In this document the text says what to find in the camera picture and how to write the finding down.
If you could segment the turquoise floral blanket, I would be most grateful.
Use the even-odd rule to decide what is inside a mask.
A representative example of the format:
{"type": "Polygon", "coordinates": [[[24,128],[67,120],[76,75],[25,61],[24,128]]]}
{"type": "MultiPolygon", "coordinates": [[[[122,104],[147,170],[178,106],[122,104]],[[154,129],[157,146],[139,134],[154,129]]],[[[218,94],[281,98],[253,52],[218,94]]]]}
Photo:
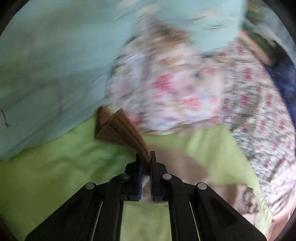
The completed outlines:
{"type": "Polygon", "coordinates": [[[106,102],[106,81],[139,21],[190,32],[202,53],[238,34],[246,1],[17,1],[1,32],[1,159],[52,140],[106,102]]]}

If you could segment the light green bed sheet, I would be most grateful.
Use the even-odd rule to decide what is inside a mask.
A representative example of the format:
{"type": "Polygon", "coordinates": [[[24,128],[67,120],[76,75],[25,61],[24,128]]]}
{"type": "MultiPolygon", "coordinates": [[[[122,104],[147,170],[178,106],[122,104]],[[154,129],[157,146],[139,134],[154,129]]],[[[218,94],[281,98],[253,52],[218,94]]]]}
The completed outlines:
{"type": "MultiPolygon", "coordinates": [[[[145,135],[144,140],[193,158],[216,185],[251,187],[259,209],[255,226],[268,233],[272,216],[257,176],[226,126],[185,137],[145,135]]],[[[84,184],[107,182],[134,159],[131,149],[96,140],[94,118],[90,118],[51,142],[1,161],[1,217],[12,234],[24,240],[84,184]]]]}

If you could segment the gold framed landscape painting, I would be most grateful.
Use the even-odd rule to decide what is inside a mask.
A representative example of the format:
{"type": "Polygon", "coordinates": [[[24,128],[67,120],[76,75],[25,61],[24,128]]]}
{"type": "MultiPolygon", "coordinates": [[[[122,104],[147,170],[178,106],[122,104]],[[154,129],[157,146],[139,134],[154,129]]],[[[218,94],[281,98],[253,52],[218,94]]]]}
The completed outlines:
{"type": "Polygon", "coordinates": [[[292,30],[267,1],[247,1],[239,38],[264,64],[272,66],[285,56],[295,64],[295,41],[292,36],[292,30]]]}

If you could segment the white red floral quilt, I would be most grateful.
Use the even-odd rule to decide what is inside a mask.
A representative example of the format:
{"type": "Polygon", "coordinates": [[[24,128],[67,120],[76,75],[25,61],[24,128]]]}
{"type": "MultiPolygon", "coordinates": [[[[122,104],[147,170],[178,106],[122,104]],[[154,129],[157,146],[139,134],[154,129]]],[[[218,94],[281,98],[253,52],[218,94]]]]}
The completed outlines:
{"type": "Polygon", "coordinates": [[[295,128],[264,65],[240,40],[213,57],[225,73],[223,122],[257,175],[272,215],[295,192],[295,128]]]}

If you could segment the dark blue fabric item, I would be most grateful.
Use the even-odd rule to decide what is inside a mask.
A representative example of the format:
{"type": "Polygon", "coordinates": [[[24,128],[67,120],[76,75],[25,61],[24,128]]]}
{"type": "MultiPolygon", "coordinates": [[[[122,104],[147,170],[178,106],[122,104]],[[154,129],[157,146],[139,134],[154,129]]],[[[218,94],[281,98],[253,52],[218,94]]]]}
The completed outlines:
{"type": "Polygon", "coordinates": [[[295,108],[295,66],[289,56],[284,56],[272,66],[265,65],[274,84],[289,108],[295,108]]]}

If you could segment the beige knitted sweater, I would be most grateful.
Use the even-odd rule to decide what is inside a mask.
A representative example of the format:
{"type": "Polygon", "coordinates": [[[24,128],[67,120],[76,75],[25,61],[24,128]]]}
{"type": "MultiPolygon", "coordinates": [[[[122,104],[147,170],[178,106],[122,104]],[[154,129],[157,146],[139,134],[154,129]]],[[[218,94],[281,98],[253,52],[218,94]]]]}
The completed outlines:
{"type": "MultiPolygon", "coordinates": [[[[151,193],[149,174],[152,163],[149,147],[125,113],[122,110],[110,113],[107,108],[99,107],[96,113],[94,137],[100,141],[127,146],[136,151],[140,157],[140,163],[144,166],[143,199],[151,200],[151,197],[148,197],[151,193]]],[[[189,184],[199,182],[212,184],[208,171],[193,158],[168,148],[156,146],[151,146],[151,148],[156,152],[157,161],[164,164],[169,173],[179,177],[182,181],[189,184]]],[[[254,190],[247,185],[227,184],[210,187],[243,216],[259,213],[254,190]]]]}

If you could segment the pastel floral patchwork pillow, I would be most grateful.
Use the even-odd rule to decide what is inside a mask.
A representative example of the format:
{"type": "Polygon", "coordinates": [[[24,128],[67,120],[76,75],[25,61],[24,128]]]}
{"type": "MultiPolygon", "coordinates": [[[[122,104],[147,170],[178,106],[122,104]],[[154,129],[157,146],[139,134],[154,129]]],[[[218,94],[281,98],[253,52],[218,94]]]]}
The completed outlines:
{"type": "Polygon", "coordinates": [[[220,123],[223,89],[221,65],[201,56],[188,32],[161,22],[143,24],[123,45],[107,87],[111,111],[157,135],[220,123]]]}

